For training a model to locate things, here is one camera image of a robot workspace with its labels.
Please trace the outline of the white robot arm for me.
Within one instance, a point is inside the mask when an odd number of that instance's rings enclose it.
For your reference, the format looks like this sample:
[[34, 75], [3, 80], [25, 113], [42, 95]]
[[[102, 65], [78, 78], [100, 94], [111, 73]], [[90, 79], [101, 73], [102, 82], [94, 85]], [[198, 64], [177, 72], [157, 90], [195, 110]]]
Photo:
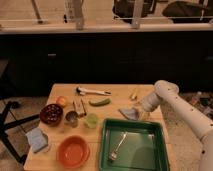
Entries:
[[158, 80], [154, 90], [142, 98], [141, 107], [146, 112], [153, 112], [162, 101], [166, 101], [202, 143], [199, 171], [213, 171], [213, 121], [178, 93], [179, 87], [176, 84]]

